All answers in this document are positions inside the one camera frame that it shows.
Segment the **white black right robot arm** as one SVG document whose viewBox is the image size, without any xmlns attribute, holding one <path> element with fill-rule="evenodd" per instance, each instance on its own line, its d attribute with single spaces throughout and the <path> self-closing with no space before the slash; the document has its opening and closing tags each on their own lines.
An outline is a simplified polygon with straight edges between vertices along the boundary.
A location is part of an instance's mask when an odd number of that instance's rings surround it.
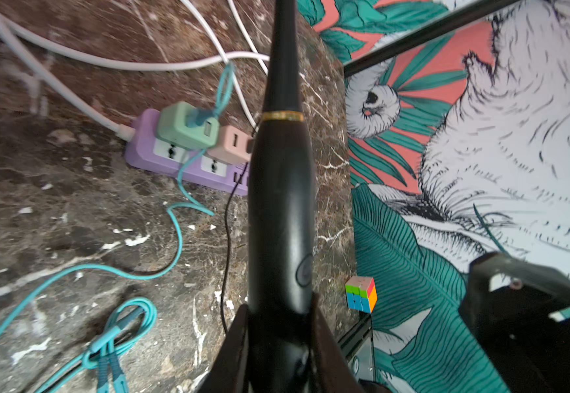
<svg viewBox="0 0 570 393">
<path fill-rule="evenodd" d="M 570 279 L 491 252 L 469 266 L 459 314 L 511 392 L 570 392 Z"/>
</svg>

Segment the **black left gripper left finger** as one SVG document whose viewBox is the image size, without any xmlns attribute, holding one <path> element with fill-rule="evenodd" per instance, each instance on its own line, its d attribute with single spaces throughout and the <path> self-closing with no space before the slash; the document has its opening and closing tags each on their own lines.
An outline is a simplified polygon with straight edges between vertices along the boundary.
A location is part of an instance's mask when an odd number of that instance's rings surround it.
<svg viewBox="0 0 570 393">
<path fill-rule="evenodd" d="M 199 393 L 246 393 L 249 355 L 249 307 L 242 305 L 230 326 L 211 371 L 197 389 Z"/>
</svg>

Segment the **green charger plug adapter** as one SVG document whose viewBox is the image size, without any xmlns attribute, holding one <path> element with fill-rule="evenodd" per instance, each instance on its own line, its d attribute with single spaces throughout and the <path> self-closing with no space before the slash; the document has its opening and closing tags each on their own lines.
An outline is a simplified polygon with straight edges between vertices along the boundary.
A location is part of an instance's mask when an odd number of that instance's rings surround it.
<svg viewBox="0 0 570 393">
<path fill-rule="evenodd" d="M 156 137 L 187 150 L 208 149 L 218 142 L 219 119 L 214 110 L 175 103 L 160 112 Z"/>
</svg>

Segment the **pink cube block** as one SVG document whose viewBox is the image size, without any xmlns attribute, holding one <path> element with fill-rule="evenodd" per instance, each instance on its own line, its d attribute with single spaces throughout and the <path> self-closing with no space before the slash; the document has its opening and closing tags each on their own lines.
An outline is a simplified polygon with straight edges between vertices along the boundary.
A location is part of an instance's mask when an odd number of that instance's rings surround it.
<svg viewBox="0 0 570 393">
<path fill-rule="evenodd" d="M 253 146 L 254 139 L 250 134 L 226 125 L 219 129 L 217 143 L 206 155 L 227 165 L 241 165 L 250 161 Z"/>
</svg>

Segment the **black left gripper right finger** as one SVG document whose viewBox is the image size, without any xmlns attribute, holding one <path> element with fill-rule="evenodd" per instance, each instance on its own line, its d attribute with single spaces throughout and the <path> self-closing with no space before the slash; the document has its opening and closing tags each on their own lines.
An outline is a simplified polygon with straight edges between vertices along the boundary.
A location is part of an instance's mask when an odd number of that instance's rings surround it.
<svg viewBox="0 0 570 393">
<path fill-rule="evenodd" d="M 319 298 L 318 294 L 313 295 L 311 309 L 313 392 L 363 392 L 322 315 Z"/>
</svg>

